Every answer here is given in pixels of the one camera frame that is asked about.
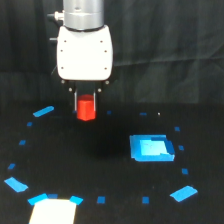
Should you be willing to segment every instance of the red block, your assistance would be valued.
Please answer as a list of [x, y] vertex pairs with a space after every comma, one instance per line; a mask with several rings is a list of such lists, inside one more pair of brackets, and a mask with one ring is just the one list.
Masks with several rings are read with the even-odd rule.
[[78, 97], [77, 118], [89, 121], [96, 118], [94, 111], [94, 97], [92, 95], [82, 95]]

